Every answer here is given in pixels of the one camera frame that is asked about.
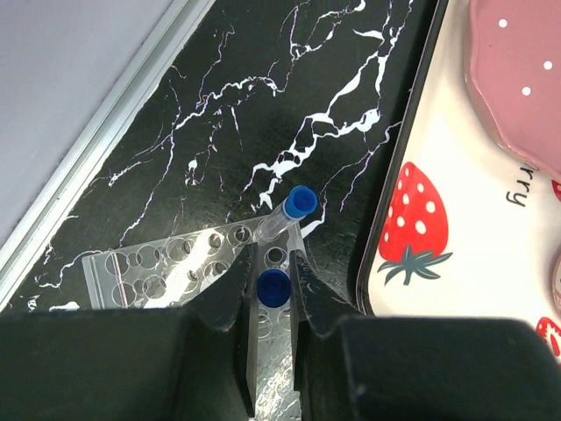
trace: tray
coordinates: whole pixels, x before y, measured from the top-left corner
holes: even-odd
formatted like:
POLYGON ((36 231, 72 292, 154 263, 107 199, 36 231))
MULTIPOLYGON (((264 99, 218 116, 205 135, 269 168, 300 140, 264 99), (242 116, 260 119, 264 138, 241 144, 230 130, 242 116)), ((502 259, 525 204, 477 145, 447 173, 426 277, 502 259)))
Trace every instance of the tray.
POLYGON ((559 358, 551 284, 561 189, 500 150, 475 115, 462 63, 467 5, 450 3, 425 54, 363 256, 359 305, 378 317, 520 319, 559 358))

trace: black robotic claw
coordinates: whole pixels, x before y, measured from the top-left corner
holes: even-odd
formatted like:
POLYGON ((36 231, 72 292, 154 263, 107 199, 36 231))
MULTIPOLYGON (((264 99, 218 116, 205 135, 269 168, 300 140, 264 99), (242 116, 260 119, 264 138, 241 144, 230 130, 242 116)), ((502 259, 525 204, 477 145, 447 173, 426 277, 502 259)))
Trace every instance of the black robotic claw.
POLYGON ((368 318, 290 256, 302 421, 561 420, 547 346, 510 320, 368 318))
POLYGON ((247 421, 255 251, 182 308, 0 318, 0 420, 247 421))
MULTIPOLYGON (((0 419, 246 421, 256 251, 179 309, 0 318, 0 419)), ((367 318, 302 252, 290 272, 303 421, 561 419, 557 364, 526 325, 367 318)))

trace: gray surface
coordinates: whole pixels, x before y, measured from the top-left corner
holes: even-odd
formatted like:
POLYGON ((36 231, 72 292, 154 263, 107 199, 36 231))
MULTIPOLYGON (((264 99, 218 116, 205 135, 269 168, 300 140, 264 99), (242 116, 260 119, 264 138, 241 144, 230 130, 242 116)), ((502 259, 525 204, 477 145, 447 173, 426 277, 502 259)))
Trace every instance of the gray surface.
POLYGON ((171 2, 0 0, 0 246, 171 2))
POLYGON ((0 309, 158 88, 213 0, 173 0, 0 248, 0 309))

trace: clear plastic tube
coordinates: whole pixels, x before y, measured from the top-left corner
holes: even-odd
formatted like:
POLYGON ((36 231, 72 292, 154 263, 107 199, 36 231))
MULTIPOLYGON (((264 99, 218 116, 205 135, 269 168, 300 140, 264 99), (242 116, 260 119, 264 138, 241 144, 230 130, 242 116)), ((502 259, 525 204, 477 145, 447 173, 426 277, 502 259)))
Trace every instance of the clear plastic tube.
POLYGON ((289 226, 297 224, 316 210, 317 196, 312 189, 296 186, 286 199, 264 218, 257 229, 259 243, 276 239, 289 226))

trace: pink plate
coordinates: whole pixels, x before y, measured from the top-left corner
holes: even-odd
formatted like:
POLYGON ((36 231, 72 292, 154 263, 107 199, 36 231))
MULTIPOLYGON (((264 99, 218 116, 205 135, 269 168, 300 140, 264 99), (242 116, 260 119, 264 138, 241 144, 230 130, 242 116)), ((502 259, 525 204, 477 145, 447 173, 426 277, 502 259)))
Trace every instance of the pink plate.
POLYGON ((464 54, 489 135, 561 181, 560 17, 560 0, 472 0, 464 54))

